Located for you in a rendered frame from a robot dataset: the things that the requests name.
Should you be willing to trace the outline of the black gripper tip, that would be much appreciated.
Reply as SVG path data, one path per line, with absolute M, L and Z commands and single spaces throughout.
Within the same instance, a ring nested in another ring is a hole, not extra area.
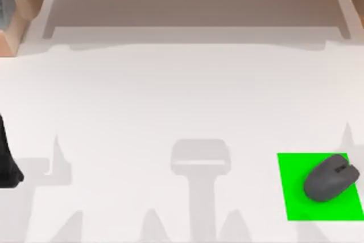
M 3 118 L 0 115 L 0 188 L 15 188 L 22 181 L 24 175 L 11 155 Z

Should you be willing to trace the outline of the green square mat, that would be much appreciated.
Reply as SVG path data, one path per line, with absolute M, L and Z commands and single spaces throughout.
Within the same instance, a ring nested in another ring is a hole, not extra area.
M 333 153 L 277 153 L 288 221 L 364 221 L 358 188 L 350 186 L 338 197 L 319 203 L 304 193 L 309 172 Z

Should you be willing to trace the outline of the grey computer mouse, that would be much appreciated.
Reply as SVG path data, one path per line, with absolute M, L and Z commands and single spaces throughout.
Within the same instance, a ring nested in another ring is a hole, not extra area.
M 305 195 L 316 202 L 326 202 L 338 197 L 356 183 L 360 171 L 341 154 L 333 154 L 307 175 L 303 183 Z

